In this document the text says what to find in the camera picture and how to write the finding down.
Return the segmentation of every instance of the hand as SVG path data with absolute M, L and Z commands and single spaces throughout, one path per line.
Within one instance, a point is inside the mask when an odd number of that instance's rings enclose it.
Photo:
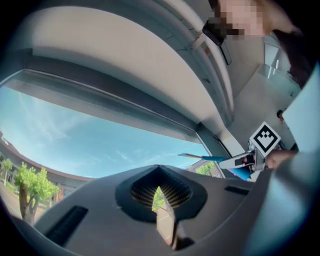
M 268 169 L 276 169 L 283 161 L 294 157 L 296 154 L 297 152 L 293 150 L 272 150 L 266 156 L 265 165 Z

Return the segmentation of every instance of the air vent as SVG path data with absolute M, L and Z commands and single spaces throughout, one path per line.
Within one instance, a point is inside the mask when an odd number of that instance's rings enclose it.
M 87 208 L 74 206 L 61 220 L 46 234 L 46 237 L 63 247 L 69 237 L 76 230 L 88 212 Z
M 139 203 L 152 208 L 158 187 L 172 208 L 181 206 L 192 194 L 188 185 L 168 172 L 157 169 L 133 183 L 131 195 Z

